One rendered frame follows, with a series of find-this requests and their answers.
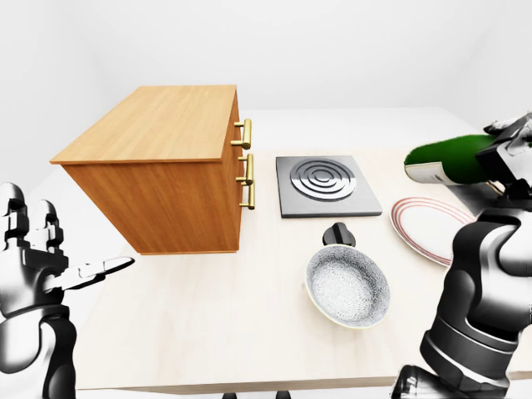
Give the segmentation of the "wooden cabinet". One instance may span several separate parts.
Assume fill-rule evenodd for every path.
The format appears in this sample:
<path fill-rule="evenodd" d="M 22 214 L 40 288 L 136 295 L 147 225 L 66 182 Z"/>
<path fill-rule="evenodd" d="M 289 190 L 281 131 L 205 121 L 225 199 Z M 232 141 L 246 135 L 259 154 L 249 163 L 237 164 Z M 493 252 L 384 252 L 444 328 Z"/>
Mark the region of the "wooden cabinet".
<path fill-rule="evenodd" d="M 140 254 L 235 252 L 222 159 L 234 87 L 139 87 L 53 163 Z"/>

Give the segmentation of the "patterned grey bowl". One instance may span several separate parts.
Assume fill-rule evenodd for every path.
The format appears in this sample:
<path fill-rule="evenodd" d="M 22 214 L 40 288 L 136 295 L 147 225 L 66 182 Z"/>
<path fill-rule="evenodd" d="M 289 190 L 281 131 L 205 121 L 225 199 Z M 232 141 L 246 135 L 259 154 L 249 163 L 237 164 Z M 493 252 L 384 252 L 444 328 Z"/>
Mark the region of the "patterned grey bowl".
<path fill-rule="evenodd" d="M 345 244 L 329 244 L 309 260 L 305 283 L 315 307 L 334 323 L 371 328 L 387 315 L 391 289 L 367 255 Z"/>

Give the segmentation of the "green wine bottle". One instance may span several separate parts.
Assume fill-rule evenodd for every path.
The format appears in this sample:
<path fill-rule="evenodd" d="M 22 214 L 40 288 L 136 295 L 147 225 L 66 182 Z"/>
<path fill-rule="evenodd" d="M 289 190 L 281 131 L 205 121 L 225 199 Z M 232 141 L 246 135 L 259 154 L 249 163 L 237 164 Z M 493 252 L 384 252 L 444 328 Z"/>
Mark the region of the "green wine bottle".
<path fill-rule="evenodd" d="M 418 183 L 472 185 L 489 180 L 475 158 L 493 143 L 492 135 L 463 135 L 421 145 L 404 160 L 408 177 Z"/>

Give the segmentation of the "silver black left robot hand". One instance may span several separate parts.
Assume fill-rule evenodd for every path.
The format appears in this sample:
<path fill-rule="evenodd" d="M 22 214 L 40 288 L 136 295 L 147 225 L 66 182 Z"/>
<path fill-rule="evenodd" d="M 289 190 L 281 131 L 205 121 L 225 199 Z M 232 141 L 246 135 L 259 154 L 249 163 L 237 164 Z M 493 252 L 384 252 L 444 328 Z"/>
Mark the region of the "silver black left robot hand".
<path fill-rule="evenodd" d="M 59 304 L 64 291 L 99 283 L 135 262 L 119 257 L 71 266 L 60 249 L 63 240 L 51 202 L 39 203 L 31 226 L 22 190 L 10 182 L 0 185 L 0 313 L 5 318 Z"/>

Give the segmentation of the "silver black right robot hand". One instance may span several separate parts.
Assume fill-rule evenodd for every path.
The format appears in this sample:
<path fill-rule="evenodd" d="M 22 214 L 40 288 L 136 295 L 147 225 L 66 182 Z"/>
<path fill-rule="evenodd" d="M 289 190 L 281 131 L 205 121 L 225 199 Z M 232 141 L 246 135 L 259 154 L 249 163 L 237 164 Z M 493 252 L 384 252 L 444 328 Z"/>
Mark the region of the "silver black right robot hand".
<path fill-rule="evenodd" d="M 490 180 L 532 194 L 532 111 L 484 128 L 493 141 L 475 154 Z"/>

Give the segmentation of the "round black knob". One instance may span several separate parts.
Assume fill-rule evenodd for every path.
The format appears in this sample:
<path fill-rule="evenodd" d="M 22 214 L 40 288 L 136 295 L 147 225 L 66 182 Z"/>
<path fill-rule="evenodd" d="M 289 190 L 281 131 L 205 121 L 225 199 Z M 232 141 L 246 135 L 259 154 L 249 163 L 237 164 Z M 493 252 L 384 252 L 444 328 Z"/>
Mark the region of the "round black knob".
<path fill-rule="evenodd" d="M 354 235 L 347 229 L 347 226 L 344 223 L 337 222 L 324 232 L 323 244 L 343 244 L 355 247 L 356 239 Z"/>

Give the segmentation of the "wooden cabinet drawer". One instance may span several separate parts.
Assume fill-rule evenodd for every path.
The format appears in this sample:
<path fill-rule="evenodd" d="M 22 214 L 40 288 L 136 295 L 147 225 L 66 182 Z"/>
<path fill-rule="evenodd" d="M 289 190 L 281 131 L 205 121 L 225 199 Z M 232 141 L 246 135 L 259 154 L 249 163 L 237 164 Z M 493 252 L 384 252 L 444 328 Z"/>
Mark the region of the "wooden cabinet drawer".
<path fill-rule="evenodd" d="M 226 131 L 226 137 L 224 140 L 224 150 L 222 154 L 226 183 L 227 183 L 228 189 L 232 193 L 233 193 L 233 190 L 230 188 L 230 183 L 229 183 L 229 172 L 230 172 L 229 156 L 231 152 L 231 150 L 229 149 L 229 145 L 230 145 L 230 141 L 232 140 L 240 140 L 239 129 L 234 127 L 234 123 L 236 121 L 239 121 L 239 110 L 238 110 L 237 91 L 236 91 L 236 87 L 234 87 L 233 94 L 232 94 L 231 109 L 229 113 L 229 122 L 228 122 L 227 131 Z"/>
<path fill-rule="evenodd" d="M 238 158 L 243 155 L 243 151 L 240 145 L 229 145 L 229 149 L 231 150 L 229 156 L 229 183 L 230 188 L 233 190 L 231 204 L 233 205 L 235 225 L 237 228 L 239 228 L 241 217 L 241 208 L 239 207 L 239 203 L 242 199 L 242 190 L 241 184 L 239 181 L 236 180 L 236 178 L 244 175 L 244 167 L 242 165 L 242 162 L 238 160 Z"/>
<path fill-rule="evenodd" d="M 230 183 L 232 184 L 233 193 L 233 211 L 234 211 L 234 227 L 235 227 L 235 243 L 236 250 L 239 250 L 239 236 L 240 236 L 240 223 L 241 223 L 241 207 L 239 203 L 242 200 L 243 186 L 240 182 L 235 180 L 236 177 L 244 176 L 244 162 L 236 160 L 234 162 L 234 170 L 230 175 Z"/>

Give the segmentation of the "white plate with red rings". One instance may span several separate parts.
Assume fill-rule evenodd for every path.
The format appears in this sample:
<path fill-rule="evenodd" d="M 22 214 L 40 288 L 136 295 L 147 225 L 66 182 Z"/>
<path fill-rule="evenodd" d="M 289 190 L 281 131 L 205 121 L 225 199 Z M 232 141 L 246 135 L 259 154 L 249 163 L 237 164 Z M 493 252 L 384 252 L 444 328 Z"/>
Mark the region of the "white plate with red rings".
<path fill-rule="evenodd" d="M 437 199 L 408 197 L 392 206 L 390 220 L 394 230 L 411 248 L 448 267 L 456 233 L 476 218 Z"/>

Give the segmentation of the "flat dark stove plate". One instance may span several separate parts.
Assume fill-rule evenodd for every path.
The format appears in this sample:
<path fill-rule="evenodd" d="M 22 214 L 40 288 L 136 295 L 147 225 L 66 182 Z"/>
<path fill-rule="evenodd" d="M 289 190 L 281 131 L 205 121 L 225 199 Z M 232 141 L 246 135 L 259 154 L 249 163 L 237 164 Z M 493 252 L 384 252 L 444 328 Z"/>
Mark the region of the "flat dark stove plate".
<path fill-rule="evenodd" d="M 378 216 L 382 207 L 350 155 L 279 156 L 283 218 Z"/>

